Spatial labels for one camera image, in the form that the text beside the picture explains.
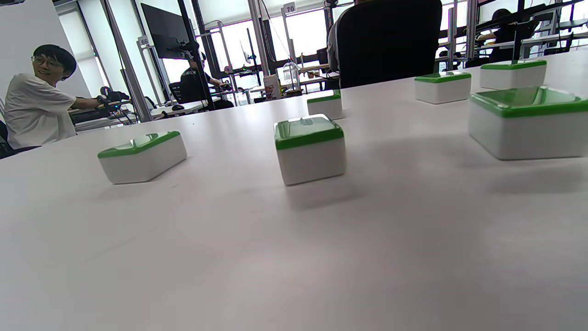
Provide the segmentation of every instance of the green and white box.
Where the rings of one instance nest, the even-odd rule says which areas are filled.
[[[187,157],[177,131],[151,133],[98,153],[112,184],[142,183],[164,173]]]
[[[347,169],[343,129],[325,115],[276,123],[274,138],[286,185],[339,176]]]
[[[341,102],[341,91],[331,91],[332,95],[320,98],[308,99],[309,115],[324,114],[331,120],[343,118],[343,104]]]
[[[484,64],[480,69],[480,86],[494,90],[539,87],[545,82],[547,61],[524,60],[506,64]]]
[[[500,160],[585,156],[588,100],[546,87],[470,98],[469,133]]]
[[[472,75],[467,72],[441,72],[415,78],[415,97],[431,104],[467,100],[472,92]]]

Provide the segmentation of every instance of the person in black shirt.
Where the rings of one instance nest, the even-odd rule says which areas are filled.
[[[492,15],[492,21],[511,15],[511,12],[508,9],[498,9]],[[478,40],[479,41],[486,41],[488,39],[496,39],[496,44],[500,44],[502,42],[509,42],[515,41],[515,32],[516,32],[516,23],[514,24],[503,24],[500,26],[498,30],[494,33],[481,35]],[[510,61],[513,59],[513,49],[512,48],[494,48],[492,53],[490,54],[490,62],[500,62],[500,61]]]
[[[188,60],[190,68],[184,71],[182,78],[180,78],[182,97],[183,99],[190,101],[205,100],[206,96],[204,95],[204,89],[202,88],[202,81],[198,75],[198,63],[194,60],[197,61],[196,58]],[[206,55],[202,54],[202,68],[204,68],[204,61],[206,61]],[[214,86],[224,87],[228,85],[223,81],[210,77],[207,73],[204,73],[204,76],[206,77],[206,81]],[[235,106],[228,100],[218,100],[215,101],[214,104],[215,109],[217,110],[232,108]]]

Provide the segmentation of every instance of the monitor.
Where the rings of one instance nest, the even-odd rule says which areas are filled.
[[[186,59],[182,49],[187,49],[189,38],[182,17],[146,4],[141,7],[158,57]]]

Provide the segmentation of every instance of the man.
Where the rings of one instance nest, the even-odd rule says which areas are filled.
[[[8,85],[5,120],[14,149],[50,144],[74,136],[68,109],[90,109],[96,99],[75,98],[57,89],[77,68],[75,58],[56,45],[43,45],[31,57],[34,75],[18,74]]]
[[[355,0],[354,3],[355,5],[359,5],[368,1],[370,0]],[[345,13],[350,9],[351,7],[342,12],[341,16],[339,16],[337,21],[329,30],[329,36],[327,37],[327,52],[329,54],[329,68],[331,69],[331,71],[339,71],[339,51],[337,50],[337,25],[339,24],[341,17],[343,17],[343,15],[345,15]]]
[[[202,87],[202,81],[200,80],[200,75],[198,75],[198,63],[196,61],[196,58],[188,60],[188,62],[190,63],[190,68],[184,71],[184,73],[182,74],[182,78],[180,78],[180,83],[182,84],[180,88],[182,96],[191,101],[199,101],[206,99],[206,96],[204,95],[204,88]],[[202,54],[202,68],[204,68],[204,61],[206,61],[206,55]],[[214,79],[210,77],[207,73],[204,73],[204,76],[206,77],[206,81],[209,84],[212,84],[217,87],[228,86],[227,83]],[[232,108],[235,106],[232,102],[227,100],[215,101],[214,104],[215,109],[217,110]]]
[[[511,15],[512,13],[508,9],[498,9],[492,15],[492,21],[495,21],[499,18],[503,18],[506,16]],[[496,30],[494,33],[481,35],[478,37],[478,41],[486,41],[488,39],[496,39],[495,44],[501,44],[503,42],[515,41],[515,34],[516,34],[516,23],[511,24],[501,24],[499,29]],[[490,54],[490,63],[501,62],[501,61],[510,61],[513,59],[513,49],[510,48],[494,48],[492,53]]]

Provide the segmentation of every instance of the office chair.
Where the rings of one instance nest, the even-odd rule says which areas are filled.
[[[441,14],[440,0],[373,0],[347,10],[336,31],[341,88],[433,73]]]
[[[22,153],[25,151],[34,150],[35,148],[40,146],[30,146],[19,148],[17,150],[13,149],[8,144],[8,128],[4,122],[0,121],[0,160],[9,156],[16,155],[18,153]]]

